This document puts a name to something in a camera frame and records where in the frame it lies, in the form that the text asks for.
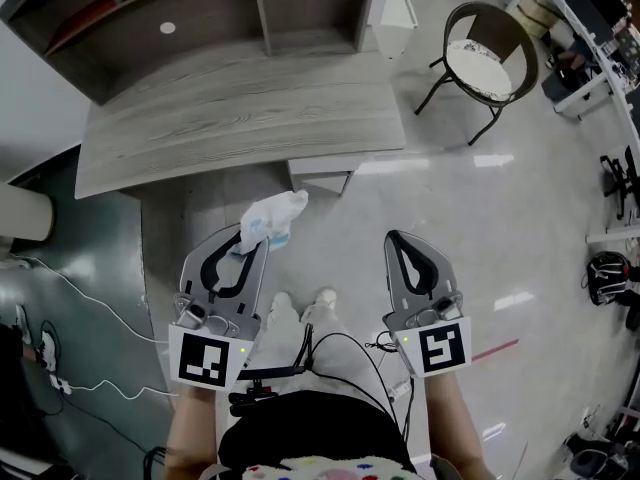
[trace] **tiled floor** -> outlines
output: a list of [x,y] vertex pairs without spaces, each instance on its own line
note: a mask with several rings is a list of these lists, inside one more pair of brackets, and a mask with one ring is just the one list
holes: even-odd
[[[474,352],[519,340],[459,373],[487,462],[498,478],[513,478],[522,461],[518,479],[546,479],[587,407],[601,405],[597,421],[606,423],[637,361],[623,311],[592,306],[580,288],[590,254],[585,233],[611,219],[598,157],[620,154],[624,143],[610,106],[582,122],[568,120],[554,113],[539,85],[473,148],[466,142],[489,112],[453,84],[414,116],[441,73],[427,66],[441,51],[446,18],[467,1],[473,0],[412,0],[420,28],[394,74],[407,149],[371,158],[343,197],[310,199],[291,242],[269,257],[259,311],[266,314],[277,291],[291,293],[301,309],[330,285],[347,328],[370,341],[390,311],[386,232],[401,229],[430,241],[456,270]],[[540,65],[543,78],[542,58]],[[518,67],[515,59],[509,69]],[[252,201],[288,189],[278,166],[183,182],[185,250],[237,222]],[[383,363],[392,384],[406,375],[398,361],[390,356]],[[429,451],[423,396],[420,389],[409,443],[418,458]],[[406,402],[398,402],[400,414]]]

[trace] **white desk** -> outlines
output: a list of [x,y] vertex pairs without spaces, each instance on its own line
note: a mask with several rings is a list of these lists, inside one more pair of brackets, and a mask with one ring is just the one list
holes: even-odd
[[[521,0],[511,0],[507,6],[507,12],[511,12],[520,3]],[[602,73],[596,76],[591,82],[581,87],[578,91],[574,92],[564,100],[555,105],[557,112],[561,112],[567,106],[574,103],[577,99],[581,98],[589,91],[593,90],[596,85],[606,82],[611,88],[611,98],[615,105],[618,116],[620,117],[620,123],[622,125],[625,141],[631,146],[631,153],[637,166],[640,166],[640,137],[638,131],[631,119],[630,111],[631,105],[627,103],[626,95],[624,92],[624,85],[620,77],[613,71],[613,64],[609,57],[602,52],[602,49],[594,41],[594,35],[590,33],[582,22],[575,15],[573,10],[567,5],[565,0],[552,0],[558,6],[558,9],[567,18],[573,29],[584,39],[591,51],[594,58],[598,61]],[[621,226],[611,229],[606,229],[603,234],[599,235],[587,235],[587,243],[607,242],[611,240],[622,240],[625,238],[640,237],[640,226]]]

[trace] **chair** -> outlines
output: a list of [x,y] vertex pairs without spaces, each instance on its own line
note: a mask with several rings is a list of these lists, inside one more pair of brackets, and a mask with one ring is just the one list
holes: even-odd
[[624,202],[629,194],[633,194],[636,204],[640,207],[640,179],[636,172],[636,164],[630,146],[627,146],[624,158],[627,161],[626,172],[617,158],[611,160],[606,155],[600,157],[600,163],[606,162],[614,179],[613,186],[609,190],[605,190],[604,196],[609,197],[617,192],[620,197],[620,211],[616,215],[618,220],[622,220],[624,216]]
[[[449,34],[451,33],[454,25],[461,19],[470,16],[474,16],[475,20],[471,26],[471,30],[469,30],[469,33],[467,34],[467,39],[462,41],[453,41],[450,43]],[[488,63],[489,65],[487,67],[492,68],[492,70],[496,72],[495,74],[500,75],[502,79],[506,77],[508,81],[508,75],[502,67],[502,64],[518,46],[521,46],[524,51],[527,71],[520,87],[513,92],[509,90],[506,94],[495,94],[491,91],[487,91],[486,87],[470,85],[469,78],[465,76],[466,73],[463,76],[467,81],[465,82],[465,80],[461,78],[461,66],[454,65],[452,68],[450,63],[450,56],[453,55],[452,52],[455,50],[463,49],[468,52],[473,52],[477,55],[490,59],[492,62],[489,62],[486,59],[478,60],[482,60],[484,66],[487,66]],[[487,105],[493,115],[491,122],[480,130],[473,139],[471,139],[469,146],[473,146],[480,136],[496,123],[504,107],[509,103],[522,98],[531,89],[533,89],[538,80],[538,57],[529,35],[522,28],[520,23],[518,23],[511,15],[497,7],[494,7],[493,5],[482,2],[462,4],[449,15],[444,30],[442,57],[429,64],[429,67],[432,68],[440,62],[444,63],[446,69],[445,74],[442,75],[440,80],[438,80],[431,88],[431,91],[422,102],[422,105],[420,105],[415,111],[415,114],[419,115],[420,112],[422,112],[422,109],[424,109],[426,104],[429,103],[429,100],[438,90],[438,87],[445,83],[454,82],[473,99]]]

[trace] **white cable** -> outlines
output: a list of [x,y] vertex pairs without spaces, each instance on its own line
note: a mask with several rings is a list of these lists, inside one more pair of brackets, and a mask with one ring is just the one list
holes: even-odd
[[110,380],[104,379],[102,382],[100,382],[99,384],[97,384],[96,386],[92,387],[92,388],[85,388],[82,386],[69,386],[69,388],[71,388],[71,390],[78,390],[78,391],[95,391],[96,389],[98,389],[100,386],[102,386],[103,384],[109,384],[111,387],[113,387],[118,393],[120,393],[120,395],[122,395],[122,398],[126,399],[126,400],[135,400],[136,398],[138,398],[140,395],[142,395],[142,393],[144,393],[145,391],[151,391],[152,393],[157,393],[158,395],[164,395],[164,396],[180,396],[178,393],[167,393],[166,391],[160,391],[154,388],[150,388],[148,386],[144,386],[140,391],[138,391],[138,394],[135,396],[127,396],[125,395],[122,390],[116,386],[113,382],[111,382]]
[[90,301],[93,301],[97,304],[100,304],[102,306],[104,306],[105,308],[107,308],[109,311],[111,311],[111,313],[113,314],[113,316],[115,316],[120,323],[122,323],[122,325],[124,325],[131,333],[135,334],[138,338],[148,341],[150,343],[169,343],[168,341],[162,341],[162,340],[154,340],[152,338],[147,338],[146,336],[143,336],[142,334],[140,334],[139,332],[135,331],[127,322],[125,322],[118,313],[116,313],[114,311],[114,309],[109,306],[109,304],[107,304],[106,302],[102,302],[101,300],[98,299],[94,299],[93,297],[90,297],[89,295],[87,295],[86,293],[84,293],[80,288],[78,288],[75,284],[73,284],[71,281],[69,281],[65,276],[63,276],[60,272],[53,270],[51,267],[49,267],[44,261],[42,261],[39,258],[32,258],[29,256],[17,256],[15,254],[12,254],[12,256],[14,258],[18,258],[18,259],[23,259],[23,260],[31,260],[31,261],[35,261],[37,263],[39,263],[40,265],[42,265],[44,268],[46,268],[49,272],[53,272],[55,275],[57,275],[58,277],[61,277],[62,279],[64,279],[66,281],[66,283],[71,286],[71,288],[73,288],[75,291],[77,291],[80,295],[82,295],[85,299],[88,299]]

